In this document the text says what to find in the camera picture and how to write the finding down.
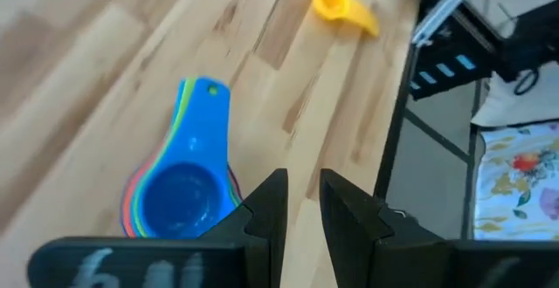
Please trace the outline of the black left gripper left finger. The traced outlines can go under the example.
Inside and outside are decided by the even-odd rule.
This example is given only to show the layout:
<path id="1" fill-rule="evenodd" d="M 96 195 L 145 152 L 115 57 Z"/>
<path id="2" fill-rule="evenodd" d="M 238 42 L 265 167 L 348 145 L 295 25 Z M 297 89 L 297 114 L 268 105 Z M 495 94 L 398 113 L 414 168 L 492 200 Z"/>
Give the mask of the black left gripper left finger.
<path id="1" fill-rule="evenodd" d="M 280 287 L 288 176 L 275 169 L 193 240 L 61 237 L 27 264 L 31 287 Z"/>

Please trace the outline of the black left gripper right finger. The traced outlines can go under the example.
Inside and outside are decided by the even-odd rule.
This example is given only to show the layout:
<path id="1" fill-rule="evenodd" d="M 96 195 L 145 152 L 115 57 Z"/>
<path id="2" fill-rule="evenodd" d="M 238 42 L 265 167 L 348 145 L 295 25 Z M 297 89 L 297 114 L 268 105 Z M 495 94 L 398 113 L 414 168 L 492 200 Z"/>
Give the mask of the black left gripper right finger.
<path id="1" fill-rule="evenodd" d="M 320 204 L 340 287 L 558 288 L 556 242 L 446 240 L 332 169 Z"/>

